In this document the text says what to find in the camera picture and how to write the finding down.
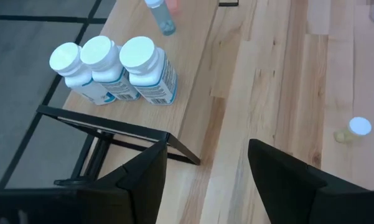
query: gray floor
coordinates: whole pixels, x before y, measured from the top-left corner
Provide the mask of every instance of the gray floor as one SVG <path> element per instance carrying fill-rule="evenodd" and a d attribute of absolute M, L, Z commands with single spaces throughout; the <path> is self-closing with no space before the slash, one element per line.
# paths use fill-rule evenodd
<path fill-rule="evenodd" d="M 103 0 L 95 17 L 108 17 L 116 0 Z M 86 17 L 95 0 L 5 0 L 0 15 Z M 75 40 L 81 24 L 0 21 L 0 179 L 55 73 L 48 61 L 56 46 Z M 102 25 L 89 25 L 83 45 Z M 69 89 L 63 81 L 50 106 L 62 107 Z M 52 187 L 70 177 L 85 133 L 42 118 L 7 188 Z"/>

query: bottle cap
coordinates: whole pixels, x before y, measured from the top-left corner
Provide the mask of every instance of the bottle cap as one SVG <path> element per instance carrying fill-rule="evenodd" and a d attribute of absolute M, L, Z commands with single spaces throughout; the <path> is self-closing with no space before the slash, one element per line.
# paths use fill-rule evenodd
<path fill-rule="evenodd" d="M 366 136 L 372 130 L 372 125 L 366 118 L 355 117 L 350 120 L 348 130 L 357 136 Z"/>
<path fill-rule="evenodd" d="M 150 8 L 155 8 L 164 3 L 164 0 L 145 0 L 145 3 Z"/>
<path fill-rule="evenodd" d="M 127 70 L 142 70 L 155 59 L 156 47 L 148 37 L 134 37 L 128 40 L 119 53 L 119 59 Z"/>
<path fill-rule="evenodd" d="M 69 75 L 73 69 L 81 66 L 80 61 L 81 47 L 75 43 L 64 43 L 57 47 L 50 56 L 50 67 L 62 76 Z"/>
<path fill-rule="evenodd" d="M 117 58 L 115 43 L 106 36 L 93 37 L 83 46 L 80 59 L 92 70 L 99 70 Z"/>

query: bottle label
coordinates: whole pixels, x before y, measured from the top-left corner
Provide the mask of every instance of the bottle label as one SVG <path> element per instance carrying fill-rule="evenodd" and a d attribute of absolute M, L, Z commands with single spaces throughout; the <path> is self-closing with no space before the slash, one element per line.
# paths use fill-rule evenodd
<path fill-rule="evenodd" d="M 120 77 L 113 82 L 100 82 L 112 95 L 119 100 L 137 100 L 139 92 L 129 82 L 129 72 L 123 68 Z"/>
<path fill-rule="evenodd" d="M 145 99 L 155 105 L 172 104 L 177 93 L 177 73 L 165 54 L 164 66 L 159 82 L 151 86 L 136 86 Z"/>
<path fill-rule="evenodd" d="M 94 82 L 93 79 L 80 87 L 73 88 L 73 90 L 96 105 L 104 105 L 115 100 L 111 93 L 108 93 L 105 88 Z"/>

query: white pill bottle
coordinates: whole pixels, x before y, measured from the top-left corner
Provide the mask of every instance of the white pill bottle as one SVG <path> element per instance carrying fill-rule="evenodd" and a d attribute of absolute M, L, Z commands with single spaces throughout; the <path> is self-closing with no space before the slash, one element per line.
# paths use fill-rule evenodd
<path fill-rule="evenodd" d="M 119 100 L 138 100 L 139 92 L 129 82 L 129 72 L 119 61 L 120 46 L 106 36 L 90 39 L 82 48 L 80 59 L 93 71 L 94 81 Z"/>
<path fill-rule="evenodd" d="M 177 93 L 177 74 L 163 49 L 148 37 L 134 37 L 120 50 L 120 62 L 130 83 L 155 105 L 171 105 Z"/>
<path fill-rule="evenodd" d="M 81 47 L 75 43 L 64 43 L 51 54 L 50 67 L 65 78 L 65 84 L 96 105 L 112 103 L 116 99 L 97 82 L 91 70 L 80 60 Z"/>

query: white bottle cap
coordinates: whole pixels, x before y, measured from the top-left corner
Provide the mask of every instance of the white bottle cap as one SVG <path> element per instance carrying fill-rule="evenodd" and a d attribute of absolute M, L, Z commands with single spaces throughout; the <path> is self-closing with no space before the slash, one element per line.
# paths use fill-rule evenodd
<path fill-rule="evenodd" d="M 164 0 L 145 0 L 145 3 L 147 4 L 148 7 L 150 8 L 155 8 L 160 6 Z"/>
<path fill-rule="evenodd" d="M 156 58 L 155 44 L 148 37 L 134 37 L 128 40 L 119 53 L 120 62 L 132 73 L 147 70 Z"/>
<path fill-rule="evenodd" d="M 350 120 L 348 130 L 356 136 L 366 136 L 372 130 L 369 120 L 362 117 L 355 117 Z"/>
<path fill-rule="evenodd" d="M 106 36 L 100 35 L 90 39 L 80 52 L 80 59 L 93 71 L 111 65 L 118 60 L 118 48 Z"/>
<path fill-rule="evenodd" d="M 73 70 L 82 65 L 80 60 L 81 47 L 75 43 L 64 43 L 57 47 L 50 56 L 50 67 L 62 76 L 71 75 Z"/>

